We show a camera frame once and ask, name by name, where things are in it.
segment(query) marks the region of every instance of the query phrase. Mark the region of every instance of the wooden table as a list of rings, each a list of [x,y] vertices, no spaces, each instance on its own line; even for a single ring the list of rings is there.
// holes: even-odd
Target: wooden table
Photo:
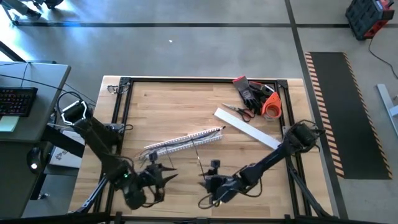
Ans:
[[[103,78],[94,113],[94,116],[103,123],[111,121],[116,100],[116,95],[111,95],[106,86],[117,85],[119,79],[120,77],[115,76]],[[287,79],[287,81],[295,121],[311,119],[303,81],[301,79]],[[124,97],[118,122],[123,112]],[[222,103],[243,107],[232,83],[134,83],[127,119],[127,124],[132,124],[134,129],[125,134],[122,155],[134,157],[143,150],[144,146],[224,125],[226,128],[223,130],[222,140],[198,146],[198,153],[205,171],[210,167],[212,159],[220,159],[219,173],[230,175],[242,166],[257,162],[268,155],[271,148],[213,116],[217,107],[239,116],[225,108]],[[256,116],[250,125],[281,140],[278,121],[267,121]],[[206,190],[197,184],[203,179],[198,176],[201,170],[195,150],[185,149],[172,153],[170,156],[178,176],[166,185],[165,201],[152,208],[130,210],[124,203],[122,193],[115,192],[112,214],[120,211],[125,216],[213,218],[283,218],[285,214],[293,215],[285,161],[279,162],[264,173],[260,197],[248,198],[238,195],[220,207],[202,210],[197,204],[206,195]],[[302,160],[308,188],[323,208],[332,214],[318,150],[312,149],[303,154]],[[167,156],[160,156],[159,162],[165,166],[171,166]],[[141,170],[138,164],[135,165],[135,169]],[[86,149],[69,210],[76,210],[88,198],[98,183],[100,170],[99,160],[90,149]],[[102,210],[104,210],[107,192],[108,189],[105,189]],[[250,191],[250,194],[258,192],[257,186]],[[304,214],[298,187],[297,192],[300,211]]]

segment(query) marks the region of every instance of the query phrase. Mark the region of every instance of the keyboard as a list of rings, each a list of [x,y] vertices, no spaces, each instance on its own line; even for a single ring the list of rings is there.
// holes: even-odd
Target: keyboard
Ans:
[[[0,116],[29,116],[37,88],[0,86]]]

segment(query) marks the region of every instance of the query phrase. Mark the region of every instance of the scissors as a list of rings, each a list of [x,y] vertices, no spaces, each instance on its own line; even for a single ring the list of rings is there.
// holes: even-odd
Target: scissors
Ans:
[[[231,106],[226,103],[223,103],[223,104],[224,104],[224,106],[227,106],[228,108],[238,112],[238,114],[240,114],[242,116],[242,120],[246,123],[248,123],[252,118],[254,118],[254,113],[249,109],[237,108],[235,106]]]

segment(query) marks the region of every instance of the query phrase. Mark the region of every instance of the concrete floor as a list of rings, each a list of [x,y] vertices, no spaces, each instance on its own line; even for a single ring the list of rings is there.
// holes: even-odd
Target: concrete floor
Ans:
[[[346,23],[347,0],[290,2],[298,24]],[[285,2],[278,0],[113,0],[100,4],[90,0],[65,0],[57,11],[44,9],[40,21],[46,20],[289,23]],[[398,24],[398,16],[390,23]],[[7,34],[2,35],[1,40],[25,59],[56,60],[71,65],[67,83],[94,100],[103,75],[303,77],[291,28],[14,27],[7,20],[0,22],[0,28],[2,34]],[[348,54],[392,173],[396,176],[398,138],[375,87],[385,83],[392,96],[398,94],[398,80],[390,68],[368,52],[369,41],[358,42],[349,29],[303,28],[298,29],[298,34],[304,51]],[[397,35],[398,28],[383,29],[375,37],[372,49],[398,69]],[[397,178],[339,181],[350,219],[396,223]]]

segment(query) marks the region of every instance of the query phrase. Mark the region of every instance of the table frame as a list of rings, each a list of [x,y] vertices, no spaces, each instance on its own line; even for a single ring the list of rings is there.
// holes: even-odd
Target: table frame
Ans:
[[[132,89],[134,86],[135,82],[173,82],[173,83],[231,83],[233,78],[178,78],[178,77],[121,77],[119,86],[128,84],[129,89],[127,90],[127,96],[126,96],[126,102],[125,102],[125,107],[123,111],[123,116],[122,116],[122,124],[126,124],[127,121],[127,116],[129,114],[129,105],[130,105],[130,100],[132,96]],[[276,92],[280,95],[280,88],[282,87],[282,91],[285,96],[285,102],[286,102],[286,109],[287,109],[287,116],[289,119],[289,125],[292,126],[295,121],[294,121],[294,116],[293,116],[293,109],[292,109],[292,104],[290,101],[290,94],[289,94],[289,86],[287,84],[287,80],[278,80],[278,79],[270,79],[270,80],[264,80],[264,79],[249,79],[250,81],[254,82],[259,82],[263,83],[266,85],[271,85],[274,87]],[[117,117],[119,114],[120,106],[121,106],[121,90],[118,91],[118,95],[116,98],[115,106],[114,106],[114,111],[113,111],[113,117],[112,117],[112,123],[117,122]],[[279,124],[280,124],[280,132],[281,135],[284,134],[284,127],[286,125],[285,123],[285,117],[284,114],[282,113],[282,116],[279,118]],[[117,146],[116,148],[116,154],[121,153],[122,149],[122,144],[123,141],[121,141],[121,144]],[[298,176],[303,179],[305,183],[305,174],[304,174],[304,169],[303,169],[303,164],[302,164],[302,159],[301,155],[299,153],[296,153],[295,155],[295,161],[297,164],[297,171],[298,171]],[[290,195],[292,197],[292,208],[293,208],[293,214],[294,217],[300,216],[300,211],[299,211],[299,203],[298,203],[298,198],[297,198],[297,193],[296,193],[296,188],[295,188],[295,182],[292,176],[289,173],[288,167],[287,167],[288,162],[286,162],[286,171],[288,173],[288,178],[289,178],[289,189],[290,189]],[[101,171],[99,180],[101,180],[103,176],[103,172]],[[112,203],[113,203],[113,195],[114,195],[114,187],[110,186],[108,190],[108,197],[106,199],[106,205],[105,205],[105,213],[110,214],[111,213],[111,208],[112,208]],[[96,198],[95,204],[94,204],[94,210],[93,212],[100,212],[100,204],[101,204],[101,199],[102,199],[102,191],[98,194],[98,197]],[[312,216],[311,213],[311,208],[308,200],[303,196],[303,204],[304,204],[304,210],[305,210],[305,216]],[[211,218],[213,221],[220,221],[220,222],[230,222],[233,220],[234,222],[259,222],[259,223],[264,223],[264,222],[279,222],[281,219],[275,219],[275,218],[261,218],[261,219],[252,219],[252,218]],[[179,217],[134,217],[134,216],[128,216],[128,217],[121,217],[122,221],[133,221],[133,220],[142,220],[142,221],[180,221],[181,218]]]

